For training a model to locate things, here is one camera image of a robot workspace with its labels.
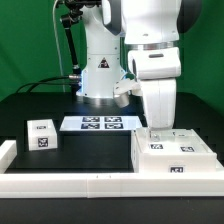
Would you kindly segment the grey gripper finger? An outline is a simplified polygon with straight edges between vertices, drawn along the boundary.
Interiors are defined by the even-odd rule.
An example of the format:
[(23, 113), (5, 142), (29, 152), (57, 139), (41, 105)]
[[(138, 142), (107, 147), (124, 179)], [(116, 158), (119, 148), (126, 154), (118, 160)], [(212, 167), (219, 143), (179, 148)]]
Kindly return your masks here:
[(150, 139), (158, 139), (159, 135), (155, 130), (149, 129), (149, 138)]

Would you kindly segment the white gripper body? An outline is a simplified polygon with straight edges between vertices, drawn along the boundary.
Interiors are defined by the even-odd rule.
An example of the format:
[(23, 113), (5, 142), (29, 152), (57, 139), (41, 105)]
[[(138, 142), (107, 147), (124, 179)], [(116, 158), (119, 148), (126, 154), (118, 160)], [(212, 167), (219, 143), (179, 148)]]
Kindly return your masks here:
[(176, 106), (176, 78), (181, 75), (179, 48), (131, 50), (129, 70), (142, 93), (147, 126), (151, 130), (171, 129)]

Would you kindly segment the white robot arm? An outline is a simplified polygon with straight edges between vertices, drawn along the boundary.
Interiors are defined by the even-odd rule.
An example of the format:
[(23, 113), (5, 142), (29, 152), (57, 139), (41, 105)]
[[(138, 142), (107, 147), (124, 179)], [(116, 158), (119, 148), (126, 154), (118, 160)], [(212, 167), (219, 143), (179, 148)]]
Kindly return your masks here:
[(87, 1), (81, 96), (94, 102), (113, 99), (121, 107), (131, 94), (140, 96), (148, 128), (171, 129), (181, 75), (176, 42), (201, 9), (202, 0)]

